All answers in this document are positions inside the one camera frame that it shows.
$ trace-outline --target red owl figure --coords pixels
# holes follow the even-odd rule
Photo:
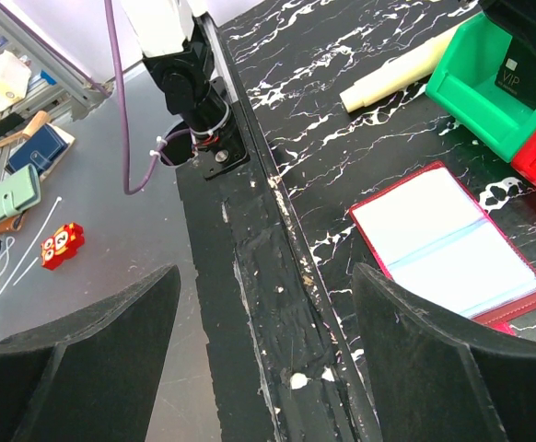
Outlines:
[[[77,249],[84,244],[84,229],[70,223],[61,226],[41,243],[42,264],[46,269],[55,270],[62,262],[73,258]]]

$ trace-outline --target brown wallet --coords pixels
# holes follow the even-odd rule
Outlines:
[[[11,218],[5,219],[0,223],[0,233],[17,232],[22,227],[26,212]]]

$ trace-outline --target green bin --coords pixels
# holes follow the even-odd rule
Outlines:
[[[506,162],[536,131],[536,110],[495,85],[511,35],[484,14],[456,32],[426,94]]]

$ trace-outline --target cartoon eye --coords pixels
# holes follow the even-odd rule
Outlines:
[[[47,238],[45,242],[43,242],[43,250],[48,250],[53,247],[53,238]]]
[[[63,232],[59,232],[55,237],[55,249],[59,250],[61,247],[67,244],[67,240],[69,240],[69,233],[67,233],[65,230]]]
[[[54,254],[55,252],[53,251],[53,249],[47,250],[47,252],[45,253],[45,256],[43,256],[43,260],[45,262],[49,261],[53,257]]]

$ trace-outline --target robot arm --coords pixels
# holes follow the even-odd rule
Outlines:
[[[206,163],[207,179],[248,158],[233,110],[211,85],[214,57],[199,18],[204,0],[121,0],[144,54],[144,65],[164,93],[168,111],[190,127]]]

